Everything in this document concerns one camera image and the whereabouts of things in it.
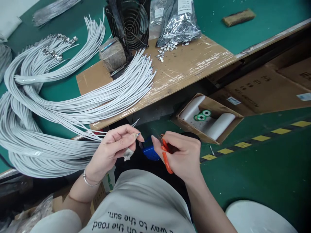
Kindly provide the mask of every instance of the white t-shirt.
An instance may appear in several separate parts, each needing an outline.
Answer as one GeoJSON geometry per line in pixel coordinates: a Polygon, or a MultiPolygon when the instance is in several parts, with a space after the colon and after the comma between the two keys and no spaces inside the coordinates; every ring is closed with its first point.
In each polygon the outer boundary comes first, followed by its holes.
{"type": "Polygon", "coordinates": [[[40,220],[31,233],[195,232],[186,202],[166,181],[143,170],[123,172],[87,226],[72,210],[40,220]]]}

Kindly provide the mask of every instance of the label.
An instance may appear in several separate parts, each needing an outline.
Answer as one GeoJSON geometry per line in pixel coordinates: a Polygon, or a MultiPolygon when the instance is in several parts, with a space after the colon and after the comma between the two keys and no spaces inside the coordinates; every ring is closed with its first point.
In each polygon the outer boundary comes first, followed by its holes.
{"type": "Polygon", "coordinates": [[[155,9],[155,18],[160,18],[163,16],[164,8],[156,8],[155,9]]]}
{"type": "Polygon", "coordinates": [[[178,14],[192,13],[191,0],[178,0],[178,14]]]}
{"type": "Polygon", "coordinates": [[[238,104],[241,103],[240,101],[238,101],[237,99],[233,98],[232,96],[230,96],[227,100],[228,100],[230,103],[232,103],[233,105],[238,105],[238,104]]]}
{"type": "Polygon", "coordinates": [[[311,100],[311,93],[300,94],[297,97],[302,101],[309,101],[311,100]]]}

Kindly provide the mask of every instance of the fan grille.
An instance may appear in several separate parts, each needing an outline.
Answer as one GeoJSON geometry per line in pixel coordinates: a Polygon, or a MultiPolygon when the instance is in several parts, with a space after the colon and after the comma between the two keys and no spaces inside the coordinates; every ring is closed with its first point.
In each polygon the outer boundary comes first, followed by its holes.
{"type": "MultiPolygon", "coordinates": [[[[129,50],[136,50],[144,45],[148,36],[149,17],[143,7],[136,0],[121,1],[126,43],[129,50]]],[[[112,20],[111,32],[118,35],[116,23],[112,20]]]]}

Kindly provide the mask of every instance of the silver bracelet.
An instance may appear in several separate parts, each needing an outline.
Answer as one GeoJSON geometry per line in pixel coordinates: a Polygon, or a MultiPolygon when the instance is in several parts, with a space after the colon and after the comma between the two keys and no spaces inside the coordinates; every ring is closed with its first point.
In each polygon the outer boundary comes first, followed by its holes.
{"type": "Polygon", "coordinates": [[[96,184],[96,185],[90,184],[90,183],[86,180],[85,169],[84,169],[84,172],[83,172],[83,179],[84,179],[85,183],[86,183],[88,186],[92,186],[92,187],[96,187],[97,185],[99,185],[99,184],[101,183],[101,181],[100,181],[100,182],[99,182],[98,184],[96,184]]]}

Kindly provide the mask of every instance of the wrist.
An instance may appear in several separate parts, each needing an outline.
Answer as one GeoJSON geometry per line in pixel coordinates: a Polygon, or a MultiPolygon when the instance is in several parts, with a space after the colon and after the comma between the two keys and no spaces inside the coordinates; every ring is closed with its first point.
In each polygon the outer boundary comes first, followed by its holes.
{"type": "Polygon", "coordinates": [[[193,172],[188,176],[182,177],[182,180],[185,182],[185,184],[193,184],[193,183],[198,182],[198,180],[201,180],[201,179],[204,179],[201,173],[201,170],[193,172]]]}
{"type": "Polygon", "coordinates": [[[89,163],[85,168],[85,175],[88,181],[92,183],[99,183],[103,180],[106,175],[106,171],[98,171],[89,163]]]}

